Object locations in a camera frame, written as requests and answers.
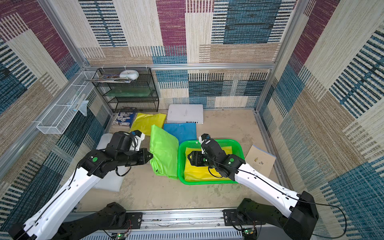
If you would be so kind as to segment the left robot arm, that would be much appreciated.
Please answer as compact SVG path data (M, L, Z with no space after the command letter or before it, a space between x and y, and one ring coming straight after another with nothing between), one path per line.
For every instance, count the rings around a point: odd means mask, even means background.
M50 240L84 195L117 167L145 165L153 158L146 148L139 151L92 150L78 163L60 190L25 223L14 224L9 235L14 240Z

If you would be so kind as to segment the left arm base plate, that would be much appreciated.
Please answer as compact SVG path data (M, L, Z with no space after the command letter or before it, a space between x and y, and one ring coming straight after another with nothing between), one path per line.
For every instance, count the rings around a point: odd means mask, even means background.
M138 230L141 228L143 212L126 212L123 214L121 229Z

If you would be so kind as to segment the green plastic basket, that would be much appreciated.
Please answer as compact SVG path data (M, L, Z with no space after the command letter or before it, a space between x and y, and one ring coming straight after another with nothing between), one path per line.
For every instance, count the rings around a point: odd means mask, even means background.
M232 147L232 151L234 155L242 159L245 158L242 146L237 141L230 140L230 139L218 139L216 141L221 148ZM214 184L236 184L237 183L228 178L226 179L216 178L215 180L206 180L206 181L204 180L204 181L197 181L197 182L187 181L184 174L186 161L187 161L187 155L186 155L187 148L197 149L201 151L201 144L199 143L198 140L190 140L190 141L185 141L181 143L179 146L177 171L178 171L178 178L183 184L193 186L193 185L214 185Z

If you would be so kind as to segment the large yellow raincoat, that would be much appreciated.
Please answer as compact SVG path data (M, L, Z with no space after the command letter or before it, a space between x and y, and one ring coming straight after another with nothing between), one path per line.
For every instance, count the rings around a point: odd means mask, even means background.
M184 176L187 182L222 182L228 180L228 178L221 178L221 175L215 169L210 169L210 171L213 175L216 176L216 178L210 174L208 167L192 166L190 161L186 159Z

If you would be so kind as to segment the lime green raincoat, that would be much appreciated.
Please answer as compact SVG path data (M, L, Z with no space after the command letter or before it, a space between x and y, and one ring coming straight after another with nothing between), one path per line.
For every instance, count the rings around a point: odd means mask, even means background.
M153 158L150 164L156 176L177 180L179 141L162 128L151 126L150 153Z

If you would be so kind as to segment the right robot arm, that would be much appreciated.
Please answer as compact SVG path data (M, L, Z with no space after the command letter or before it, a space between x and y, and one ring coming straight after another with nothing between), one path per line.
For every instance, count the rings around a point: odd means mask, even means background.
M314 197L304 191L301 194L286 189L257 172L244 159L236 155L227 155L221 151L217 155L193 151L188 156L195 167L215 169L222 177L253 190L270 206L250 209L250 205L240 208L238 213L244 216L275 225L293 240L309 240L319 219Z

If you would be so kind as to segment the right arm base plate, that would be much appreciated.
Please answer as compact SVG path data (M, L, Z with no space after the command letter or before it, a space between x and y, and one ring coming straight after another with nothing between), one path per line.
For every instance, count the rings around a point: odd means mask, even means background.
M225 226L250 226L253 224L245 216L239 215L236 209L224 209L222 212Z

